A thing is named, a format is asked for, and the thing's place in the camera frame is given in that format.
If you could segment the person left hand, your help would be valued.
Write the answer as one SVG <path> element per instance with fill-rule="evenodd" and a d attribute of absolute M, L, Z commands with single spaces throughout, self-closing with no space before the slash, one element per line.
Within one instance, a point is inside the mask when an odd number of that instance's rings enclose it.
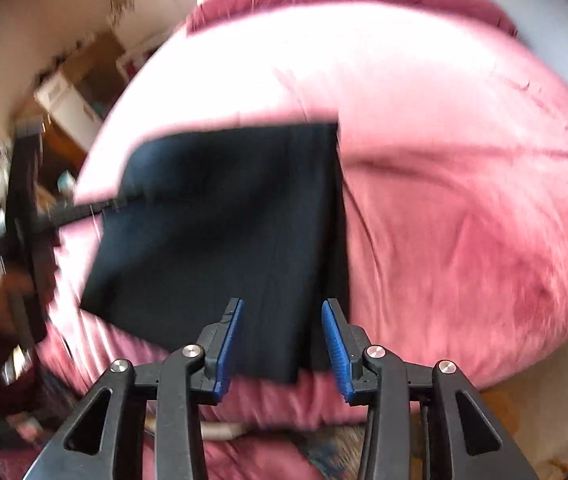
<path fill-rule="evenodd" d="M 12 297 L 30 296 L 34 292 L 31 278 L 17 269 L 0 270 L 0 336 L 16 341 L 18 330 L 11 313 Z"/>

